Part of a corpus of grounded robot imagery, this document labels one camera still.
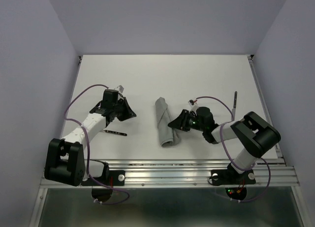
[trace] metal frame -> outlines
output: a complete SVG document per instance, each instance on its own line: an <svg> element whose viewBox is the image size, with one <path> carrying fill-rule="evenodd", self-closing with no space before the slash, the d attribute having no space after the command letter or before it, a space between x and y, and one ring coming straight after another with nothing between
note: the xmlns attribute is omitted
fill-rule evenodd
<svg viewBox="0 0 315 227"><path fill-rule="evenodd" d="M125 185L121 189L137 188L216 188L208 183L211 170L224 169L227 161L107 161L111 170L123 169ZM298 186L298 179L293 167L270 164L270 186ZM257 184L264 187L268 181L268 170L265 165L257 164L254 168ZM74 188L73 186L42 179L41 188ZM89 189L91 187L78 186L77 188Z"/></svg>
<svg viewBox="0 0 315 227"><path fill-rule="evenodd" d="M307 205L302 196L301 187L292 187L292 191L304 227L312 227L313 226L312 221L309 215Z"/></svg>
<svg viewBox="0 0 315 227"><path fill-rule="evenodd" d="M43 207L45 204L45 199L47 196L47 189L40 188L38 190L35 206L33 209L33 213L31 215L30 227L37 227L39 225L41 212L43 211Z"/></svg>
<svg viewBox="0 0 315 227"><path fill-rule="evenodd" d="M268 108L266 106L263 93L254 69L252 58L248 56L248 61L252 70L252 75L258 90L258 94L263 106L267 121L272 124ZM279 146L276 146L278 159L268 159L272 177L270 186L292 187L294 198L298 206L303 225L311 226L308 211L303 200L299 181L294 167L286 166ZM125 186L123 189L139 188L216 188L208 183L211 170L224 169L229 164L229 160L105 160L109 163L111 170L123 169L126 171ZM262 160L257 161L254 168L257 183L251 187L265 187L268 180L268 169ZM42 179L40 189L36 199L36 204L31 218L30 226L38 226L40 214L43 209L47 195L47 189L63 188L73 189L75 187ZM76 188L90 189L91 187L78 186Z"/></svg>

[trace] glass panel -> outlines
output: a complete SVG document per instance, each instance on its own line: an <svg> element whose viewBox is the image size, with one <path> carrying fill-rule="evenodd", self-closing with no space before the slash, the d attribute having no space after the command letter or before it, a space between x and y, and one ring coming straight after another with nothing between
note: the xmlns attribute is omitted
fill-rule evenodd
<svg viewBox="0 0 315 227"><path fill-rule="evenodd" d="M262 190L249 188L248 198ZM50 189L39 226L302 226L291 187L272 187L263 198L240 204L214 189L136 189L130 194L123 204L102 206L93 203L88 189ZM226 195L222 188L217 194ZM113 195L110 201L123 198Z"/></svg>

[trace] folded towel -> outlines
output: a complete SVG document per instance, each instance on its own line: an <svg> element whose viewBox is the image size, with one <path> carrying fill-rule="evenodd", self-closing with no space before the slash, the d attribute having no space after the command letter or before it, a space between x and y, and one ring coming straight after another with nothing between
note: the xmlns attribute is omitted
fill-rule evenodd
<svg viewBox="0 0 315 227"><path fill-rule="evenodd" d="M180 142L175 130L167 126L171 122L167 107L164 98L160 97L156 100L158 138L162 147L170 147Z"/></svg>

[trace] white wall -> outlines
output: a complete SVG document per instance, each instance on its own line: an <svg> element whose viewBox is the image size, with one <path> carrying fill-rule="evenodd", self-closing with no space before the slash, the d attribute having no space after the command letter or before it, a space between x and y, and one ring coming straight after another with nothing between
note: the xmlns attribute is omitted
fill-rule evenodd
<svg viewBox="0 0 315 227"><path fill-rule="evenodd" d="M285 0L50 0L79 54L253 54Z"/></svg>
<svg viewBox="0 0 315 227"><path fill-rule="evenodd" d="M287 0L254 57L281 150L315 216L315 0Z"/></svg>
<svg viewBox="0 0 315 227"><path fill-rule="evenodd" d="M0 226L29 224L77 66L48 0L0 0Z"/></svg>

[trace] white table surface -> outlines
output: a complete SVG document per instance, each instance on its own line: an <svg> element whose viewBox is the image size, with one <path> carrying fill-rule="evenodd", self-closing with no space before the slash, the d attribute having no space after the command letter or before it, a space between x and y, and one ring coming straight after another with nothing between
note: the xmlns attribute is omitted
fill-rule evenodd
<svg viewBox="0 0 315 227"><path fill-rule="evenodd" d="M196 160L227 159L221 144L209 144L200 131L179 131L181 143L162 148L158 141L155 101L164 97L172 119L187 101L199 96L213 96L233 107L238 92L236 119L250 111L266 119L247 56L231 55L84 55L72 98L92 84L105 84L113 89L125 88L123 95L137 114L136 118L119 122L115 119L108 130L125 132L127 137L100 132L91 142L91 159L115 160ZM104 88L87 91L71 107L68 117L83 121L102 99ZM230 121L229 112L219 102L200 99L218 124ZM76 125L66 122L63 136ZM226 142L234 158L243 149L238 139ZM276 159L275 148L264 156Z"/></svg>

